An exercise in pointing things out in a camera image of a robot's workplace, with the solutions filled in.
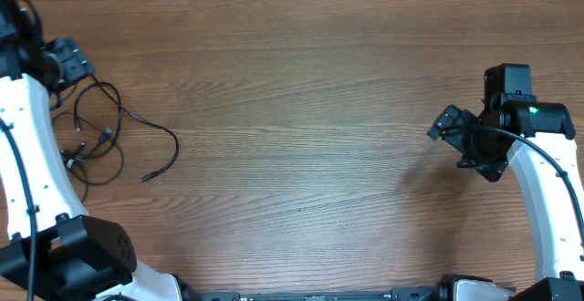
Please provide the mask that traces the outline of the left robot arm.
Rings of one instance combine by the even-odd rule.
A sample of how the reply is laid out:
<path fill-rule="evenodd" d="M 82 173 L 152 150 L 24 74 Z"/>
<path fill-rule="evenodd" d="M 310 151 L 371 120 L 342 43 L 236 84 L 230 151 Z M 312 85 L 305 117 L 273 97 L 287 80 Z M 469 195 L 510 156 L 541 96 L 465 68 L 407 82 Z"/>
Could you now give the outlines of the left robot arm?
<path fill-rule="evenodd" d="M 89 215 L 71 169 L 108 154 L 119 133 L 103 130 L 92 150 L 62 151 L 52 122 L 61 94 L 93 78 L 71 38 L 46 42 L 28 0 L 1 0 L 1 181 L 9 243 L 1 275 L 45 300 L 192 300 L 178 276 L 140 262 L 126 231 Z"/>

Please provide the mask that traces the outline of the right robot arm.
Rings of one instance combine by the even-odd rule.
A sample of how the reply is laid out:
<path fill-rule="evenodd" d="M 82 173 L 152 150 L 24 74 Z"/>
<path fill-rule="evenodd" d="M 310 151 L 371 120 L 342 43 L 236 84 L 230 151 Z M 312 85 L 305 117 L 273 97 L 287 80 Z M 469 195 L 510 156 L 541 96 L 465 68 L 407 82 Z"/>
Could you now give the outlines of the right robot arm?
<path fill-rule="evenodd" d="M 530 68 L 501 64 L 485 71 L 484 109 L 467 110 L 440 129 L 462 154 L 459 167 L 490 182 L 516 177 L 535 250 L 536 282 L 517 300 L 583 297 L 583 186 L 576 131 L 565 105 L 539 102 Z"/>

